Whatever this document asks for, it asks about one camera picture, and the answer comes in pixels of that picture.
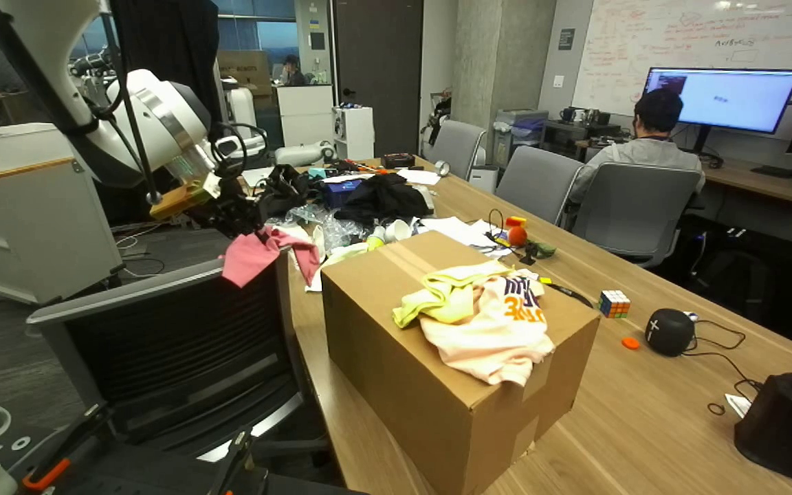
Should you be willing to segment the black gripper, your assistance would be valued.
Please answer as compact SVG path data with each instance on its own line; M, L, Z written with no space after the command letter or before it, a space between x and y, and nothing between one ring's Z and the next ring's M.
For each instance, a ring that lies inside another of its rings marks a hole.
M202 204L192 210L192 218L205 229L217 229L220 233L253 233L265 226L261 207L249 199L243 175L217 175L209 173L202 181Z

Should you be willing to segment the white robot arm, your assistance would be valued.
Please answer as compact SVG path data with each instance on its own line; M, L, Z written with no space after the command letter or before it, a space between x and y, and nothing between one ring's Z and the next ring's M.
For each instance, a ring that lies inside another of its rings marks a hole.
M0 53L90 167L111 223L177 218L225 233L265 226L224 140L216 0L0 0Z

